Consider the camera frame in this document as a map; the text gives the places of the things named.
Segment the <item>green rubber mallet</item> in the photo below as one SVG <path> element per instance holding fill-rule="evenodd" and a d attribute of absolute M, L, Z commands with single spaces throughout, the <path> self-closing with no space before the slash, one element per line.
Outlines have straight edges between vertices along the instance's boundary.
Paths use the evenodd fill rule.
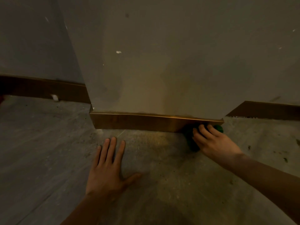
<path fill-rule="evenodd" d="M 185 136 L 186 140 L 187 140 L 187 144 L 189 145 L 189 148 L 191 151 L 197 152 L 200 150 L 200 148 L 198 147 L 198 145 L 194 142 L 193 140 L 193 128 L 196 128 L 198 133 L 200 133 L 199 131 L 199 123 L 195 123 L 195 124 L 188 124 L 186 126 L 184 126 L 182 128 L 182 133 Z M 206 130 L 209 132 L 208 128 L 207 128 L 207 124 L 204 124 L 204 127 L 206 128 Z M 218 130 L 219 132 L 223 133 L 224 130 L 222 128 L 222 126 L 220 125 L 214 125 L 214 128 L 216 130 Z"/>

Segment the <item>floor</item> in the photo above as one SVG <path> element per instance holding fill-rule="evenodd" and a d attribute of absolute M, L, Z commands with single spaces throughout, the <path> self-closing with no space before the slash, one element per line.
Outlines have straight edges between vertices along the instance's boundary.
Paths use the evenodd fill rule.
<path fill-rule="evenodd" d="M 244 181 L 190 152 L 181 134 L 95 130 L 88 111 L 83 103 L 6 97 L 0 105 L 0 224 L 61 223 L 84 196 L 96 146 L 112 136 L 127 143 L 123 176 L 144 176 L 105 224 L 294 224 Z M 300 176 L 300 122 L 224 120 L 225 133 L 246 154 Z"/>

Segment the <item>right hand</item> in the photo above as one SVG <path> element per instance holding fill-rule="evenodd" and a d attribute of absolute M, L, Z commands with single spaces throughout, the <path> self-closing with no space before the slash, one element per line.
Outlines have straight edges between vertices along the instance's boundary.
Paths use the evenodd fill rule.
<path fill-rule="evenodd" d="M 228 136 L 213 128 L 212 125 L 208 125 L 207 128 L 209 132 L 205 129 L 204 125 L 199 126 L 199 131 L 205 137 L 201 136 L 194 128 L 193 140 L 204 155 L 223 168 L 231 170 L 236 159 L 245 156 L 245 154 Z"/>

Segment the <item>left hand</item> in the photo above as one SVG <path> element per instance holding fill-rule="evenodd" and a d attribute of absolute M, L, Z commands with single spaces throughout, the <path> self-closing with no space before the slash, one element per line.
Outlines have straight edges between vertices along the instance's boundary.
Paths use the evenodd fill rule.
<path fill-rule="evenodd" d="M 96 157 L 88 175 L 86 196 L 104 197 L 110 200 L 117 198 L 126 188 L 141 177 L 135 173 L 129 178 L 120 178 L 121 161 L 125 149 L 125 141 L 122 140 L 119 150 L 113 162 L 117 139 L 113 137 L 105 139 L 103 148 L 98 147 Z"/>

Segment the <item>wall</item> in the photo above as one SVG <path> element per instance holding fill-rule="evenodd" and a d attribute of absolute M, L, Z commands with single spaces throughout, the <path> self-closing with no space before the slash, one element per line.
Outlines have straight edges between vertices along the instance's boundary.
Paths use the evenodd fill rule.
<path fill-rule="evenodd" d="M 0 71 L 84 83 L 57 0 L 0 0 Z"/>
<path fill-rule="evenodd" d="M 59 0 L 96 111 L 199 118 L 300 105 L 299 2 Z"/>

